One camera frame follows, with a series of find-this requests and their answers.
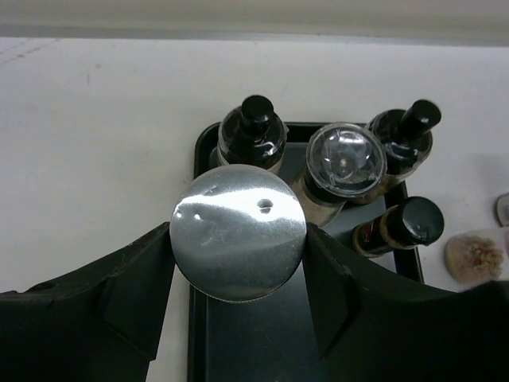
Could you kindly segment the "grey grinder cap salt jar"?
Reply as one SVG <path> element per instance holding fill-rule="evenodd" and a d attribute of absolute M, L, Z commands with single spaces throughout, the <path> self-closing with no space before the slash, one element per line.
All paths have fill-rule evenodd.
<path fill-rule="evenodd" d="M 373 133 L 353 123 L 330 123 L 309 139 L 291 188 L 305 219 L 323 227 L 349 201 L 373 191 L 386 172 L 385 150 Z"/>

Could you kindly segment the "black cap brown spice bottle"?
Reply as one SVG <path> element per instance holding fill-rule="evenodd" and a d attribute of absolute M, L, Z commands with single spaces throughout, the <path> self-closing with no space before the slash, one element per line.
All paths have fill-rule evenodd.
<path fill-rule="evenodd" d="M 441 121 L 439 107 L 419 99 L 408 109 L 391 109 L 374 117 L 367 125 L 382 144 L 387 171 L 381 182 L 367 195 L 356 198 L 356 205 L 367 205 L 405 181 L 429 157 L 433 146 L 431 130 Z"/>

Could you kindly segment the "silver cap blue label jar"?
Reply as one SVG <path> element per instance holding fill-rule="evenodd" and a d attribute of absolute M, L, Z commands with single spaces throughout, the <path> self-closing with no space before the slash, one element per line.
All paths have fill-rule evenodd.
<path fill-rule="evenodd" d="M 198 176 L 169 224 L 182 275 L 201 293 L 230 303 L 264 298 L 289 281 L 306 233 L 293 190 L 277 175 L 248 165 Z"/>

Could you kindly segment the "pink cap spice jar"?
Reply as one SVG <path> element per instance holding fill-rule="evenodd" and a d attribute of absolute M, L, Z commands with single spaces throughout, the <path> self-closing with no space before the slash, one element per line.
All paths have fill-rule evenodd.
<path fill-rule="evenodd" d="M 464 287 L 508 280 L 508 227 L 456 235 L 445 245 L 450 275 Z"/>

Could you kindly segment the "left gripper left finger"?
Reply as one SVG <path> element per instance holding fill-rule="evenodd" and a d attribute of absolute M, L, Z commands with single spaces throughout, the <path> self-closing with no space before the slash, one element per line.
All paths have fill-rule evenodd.
<path fill-rule="evenodd" d="M 3 381 L 144 381 L 175 261 L 163 223 L 110 255 L 1 294 Z"/>

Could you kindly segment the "black cap white powder bottle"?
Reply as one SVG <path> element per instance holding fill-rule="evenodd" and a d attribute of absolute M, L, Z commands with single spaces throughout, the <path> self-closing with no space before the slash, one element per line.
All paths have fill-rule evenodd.
<path fill-rule="evenodd" d="M 287 142 L 288 127 L 263 95 L 250 95 L 220 123 L 218 163 L 244 164 L 277 174 Z"/>

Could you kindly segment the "small black cap spice jar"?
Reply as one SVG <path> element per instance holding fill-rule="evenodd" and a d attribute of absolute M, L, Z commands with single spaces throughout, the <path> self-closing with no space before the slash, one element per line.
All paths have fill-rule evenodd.
<path fill-rule="evenodd" d="M 408 197 L 384 214 L 356 226 L 352 246 L 367 258 L 377 258 L 394 250 L 412 250 L 435 243 L 445 228 L 439 207 L 424 197 Z"/>

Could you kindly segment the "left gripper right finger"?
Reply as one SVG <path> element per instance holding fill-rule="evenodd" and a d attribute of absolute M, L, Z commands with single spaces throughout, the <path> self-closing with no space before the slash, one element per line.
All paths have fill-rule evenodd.
<path fill-rule="evenodd" d="M 305 282 L 332 381 L 505 381 L 508 285 L 415 282 L 307 228 Z"/>

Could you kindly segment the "black rectangular tray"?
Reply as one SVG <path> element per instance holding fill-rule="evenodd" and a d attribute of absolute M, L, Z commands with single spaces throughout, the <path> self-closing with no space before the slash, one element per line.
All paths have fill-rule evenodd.
<path fill-rule="evenodd" d="M 286 152 L 279 176 L 288 184 L 305 162 L 309 138 L 328 123 L 287 123 Z M 219 123 L 197 139 L 194 178 L 219 165 Z M 324 230 L 350 248 L 347 234 L 407 197 L 403 182 L 370 205 L 347 205 Z M 423 283 L 418 249 L 390 252 L 372 260 L 381 267 Z M 220 302 L 190 287 L 188 381 L 329 381 L 320 360 L 302 265 L 291 279 L 255 302 Z"/>

